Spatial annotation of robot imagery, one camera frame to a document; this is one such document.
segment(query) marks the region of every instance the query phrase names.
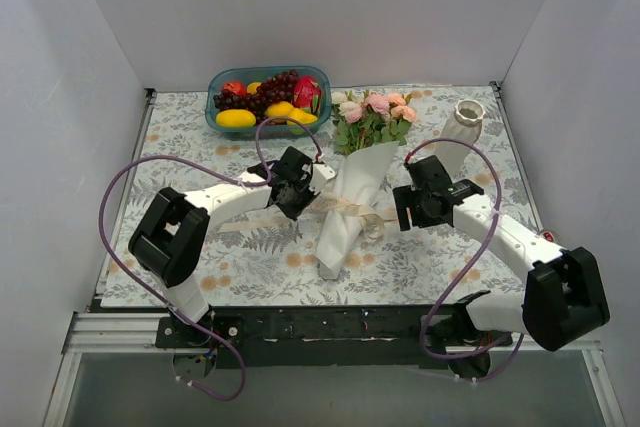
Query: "white flower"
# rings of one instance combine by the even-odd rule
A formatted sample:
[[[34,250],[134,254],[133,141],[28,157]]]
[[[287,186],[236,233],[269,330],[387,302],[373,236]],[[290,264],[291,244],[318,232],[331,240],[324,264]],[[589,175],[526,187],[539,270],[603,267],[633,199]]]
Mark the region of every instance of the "white flower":
[[[331,92],[331,103],[342,104],[347,101],[347,95],[344,92]]]
[[[356,109],[362,110],[362,106],[357,102],[342,102],[340,104],[340,115],[344,117],[345,115]]]

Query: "bunch of grapes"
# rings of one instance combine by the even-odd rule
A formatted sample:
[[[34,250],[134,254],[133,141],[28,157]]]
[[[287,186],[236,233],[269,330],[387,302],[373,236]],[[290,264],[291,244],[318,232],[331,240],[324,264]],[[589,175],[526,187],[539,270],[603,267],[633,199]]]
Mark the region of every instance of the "bunch of grapes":
[[[267,108],[278,102],[291,102],[293,89],[298,82],[298,72],[291,70],[269,77],[259,87],[256,94],[234,94],[229,90],[222,90],[220,95],[213,97],[216,108],[220,112],[229,109],[244,109],[256,116],[259,124],[266,119]]]

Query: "bouquet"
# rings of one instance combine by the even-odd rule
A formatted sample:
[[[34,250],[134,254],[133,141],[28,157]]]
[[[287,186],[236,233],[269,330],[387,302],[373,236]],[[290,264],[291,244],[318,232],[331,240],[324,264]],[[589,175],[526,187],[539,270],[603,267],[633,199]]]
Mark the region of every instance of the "bouquet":
[[[331,100],[337,126],[335,144],[346,155],[333,193],[351,203],[371,206],[398,145],[406,144],[405,135],[416,119],[415,110],[408,105],[411,96],[367,90],[361,99],[350,91],[334,92]],[[327,214],[316,251],[322,278],[338,277],[361,230],[357,217],[336,211]]]

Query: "pink rose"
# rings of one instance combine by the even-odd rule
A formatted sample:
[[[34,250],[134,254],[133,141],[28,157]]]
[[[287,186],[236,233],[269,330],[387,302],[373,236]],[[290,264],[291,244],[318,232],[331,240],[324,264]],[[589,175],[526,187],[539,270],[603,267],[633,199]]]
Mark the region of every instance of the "pink rose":
[[[370,105],[374,112],[382,115],[385,119],[389,119],[389,100],[386,96],[380,94],[371,94],[364,99],[364,105]]]
[[[357,102],[343,102],[339,110],[347,124],[359,121],[364,115],[364,108]]]
[[[387,94],[387,100],[390,104],[407,105],[402,96],[397,92],[391,92],[390,94]]]
[[[416,120],[416,111],[406,105],[399,105],[391,109],[391,117],[394,119],[402,117],[408,122],[413,122]]]

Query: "gray floor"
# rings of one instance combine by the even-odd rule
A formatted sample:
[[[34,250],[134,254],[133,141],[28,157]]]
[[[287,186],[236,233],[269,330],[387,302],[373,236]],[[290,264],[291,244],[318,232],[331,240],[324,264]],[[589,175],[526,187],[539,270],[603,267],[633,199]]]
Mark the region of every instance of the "gray floor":
[[[505,353],[492,355],[494,363]],[[207,383],[230,390],[238,371]],[[579,351],[521,352],[471,386],[405,366],[249,370],[244,394],[210,399],[174,380],[171,355],[85,354],[67,426],[601,426]]]

